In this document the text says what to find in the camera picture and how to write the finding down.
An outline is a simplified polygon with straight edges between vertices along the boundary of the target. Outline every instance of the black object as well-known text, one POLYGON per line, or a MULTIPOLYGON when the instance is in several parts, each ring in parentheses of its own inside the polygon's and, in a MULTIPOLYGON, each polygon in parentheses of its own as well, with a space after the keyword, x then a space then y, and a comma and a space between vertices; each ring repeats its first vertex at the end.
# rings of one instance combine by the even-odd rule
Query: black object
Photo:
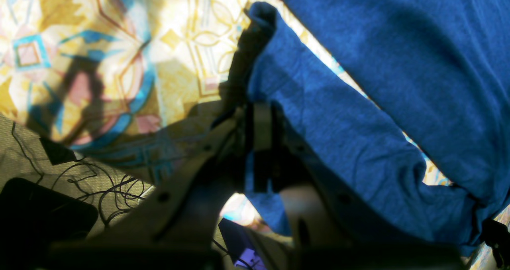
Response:
POLYGON ((51 242, 84 239, 97 220, 94 206, 21 178, 0 193, 0 268, 44 264, 51 242))
MULTIPOLYGON (((225 254, 226 254, 226 255, 233 257, 233 254, 232 254, 232 253, 230 253, 230 251, 228 251, 227 249, 225 249, 225 248, 224 248, 224 247, 223 247, 220 243, 218 243, 218 241, 216 241, 216 240, 214 240, 214 239, 213 239, 213 243, 214 243, 216 246, 218 246, 218 248, 220 248, 220 250, 222 250, 223 252, 225 252, 225 254)), ((241 265, 241 267, 248 268, 248 270, 254 270, 248 262, 244 261, 244 260, 243 260, 243 259, 241 259, 241 258, 239 258, 238 260, 239 260, 239 262, 240 262, 241 264, 243 264, 243 265, 241 265)))
POLYGON ((44 148, 44 151, 46 152, 46 155, 48 156, 51 165, 57 165, 71 161, 75 162, 78 161, 75 153, 72 150, 69 150, 68 148, 63 146, 62 144, 58 144, 43 137, 41 137, 39 140, 41 141, 42 148, 44 148))
POLYGON ((222 233, 232 263, 235 263, 241 257, 245 249, 255 249, 247 234, 248 228, 227 219, 222 219, 218 224, 218 228, 222 233))
POLYGON ((216 124, 196 153, 116 226, 83 243, 55 243, 49 269, 222 269, 211 237, 224 203, 244 190, 252 152, 253 188, 270 185, 280 194, 295 244, 248 229, 268 270, 464 268, 453 246, 425 243, 377 215, 321 163, 277 103, 238 107, 216 124), (140 262, 119 261, 119 253, 140 262))
POLYGON ((486 219, 482 223, 481 238, 492 248, 497 268, 510 266, 510 233, 505 224, 486 219))

